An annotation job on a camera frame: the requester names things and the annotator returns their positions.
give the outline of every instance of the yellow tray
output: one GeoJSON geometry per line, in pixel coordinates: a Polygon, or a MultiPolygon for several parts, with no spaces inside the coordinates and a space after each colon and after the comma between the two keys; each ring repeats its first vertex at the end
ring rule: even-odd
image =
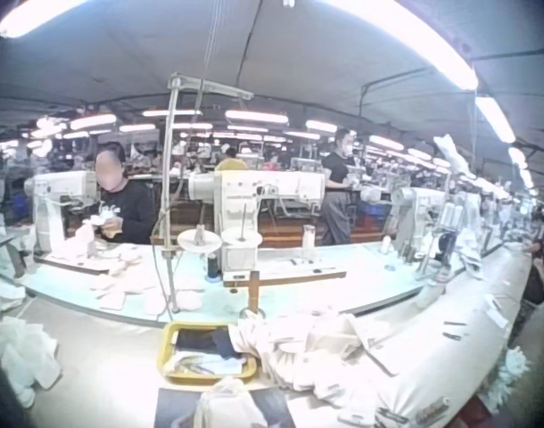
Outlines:
{"type": "MultiPolygon", "coordinates": [[[[212,323],[185,323],[179,321],[173,321],[167,323],[163,328],[163,342],[159,353],[157,355],[157,369],[165,376],[166,379],[175,383],[192,383],[192,384],[213,384],[218,382],[225,376],[216,374],[197,374],[197,373],[163,373],[163,366],[173,356],[174,347],[171,343],[171,338],[175,332],[180,329],[186,330],[199,330],[206,332],[209,330],[216,330],[220,327],[226,327],[226,324],[212,324],[212,323]]],[[[256,358],[250,354],[243,354],[246,358],[246,362],[243,364],[243,371],[240,374],[234,376],[236,379],[240,379],[243,382],[248,382],[256,374],[258,364],[256,358]]]]}

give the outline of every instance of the black shirt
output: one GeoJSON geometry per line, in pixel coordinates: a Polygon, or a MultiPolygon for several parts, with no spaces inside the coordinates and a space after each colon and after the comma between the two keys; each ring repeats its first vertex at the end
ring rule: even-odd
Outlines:
{"type": "Polygon", "coordinates": [[[353,159],[343,158],[336,152],[329,153],[322,159],[322,167],[332,171],[329,179],[335,183],[343,183],[343,179],[348,175],[347,165],[352,165],[353,159]]]}
{"type": "Polygon", "coordinates": [[[126,186],[116,193],[102,190],[100,213],[112,210],[123,218],[121,233],[110,243],[151,243],[150,236],[155,222],[155,208],[151,191],[135,181],[129,180],[126,186]]]}

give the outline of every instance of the tent ceiling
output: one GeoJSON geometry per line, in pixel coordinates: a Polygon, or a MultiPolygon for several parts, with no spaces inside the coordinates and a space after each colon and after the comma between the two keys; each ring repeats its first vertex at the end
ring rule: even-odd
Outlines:
{"type": "MultiPolygon", "coordinates": [[[[544,2],[403,3],[413,4],[423,19],[474,59],[483,88],[507,112],[516,135],[544,148],[544,2]]],[[[255,102],[258,106],[290,110],[299,115],[291,117],[296,126],[313,112],[313,119],[337,119],[354,128],[359,122],[350,116],[296,109],[278,100],[357,116],[363,85],[418,69],[369,87],[362,106],[368,120],[361,127],[388,132],[411,145],[451,133],[471,152],[473,95],[459,91],[379,29],[321,1],[297,0],[290,9],[281,0],[88,0],[28,35],[2,43],[0,127],[15,128],[46,113],[119,99],[107,106],[132,120],[140,110],[167,102],[167,79],[179,71],[263,95],[255,102]],[[207,52],[210,38],[214,45],[207,52]],[[140,95],[155,96],[135,98],[140,95]],[[266,96],[275,101],[264,103],[266,96]]],[[[222,118],[219,110],[235,103],[206,97],[203,107],[212,106],[211,117],[217,119],[222,118]]],[[[518,182],[507,145],[480,112],[476,118],[477,166],[485,162],[484,172],[491,177],[518,182]]],[[[541,173],[532,173],[534,183],[544,186],[544,153],[533,154],[530,165],[541,173]]],[[[540,190],[544,199],[544,187],[540,190]]]]}

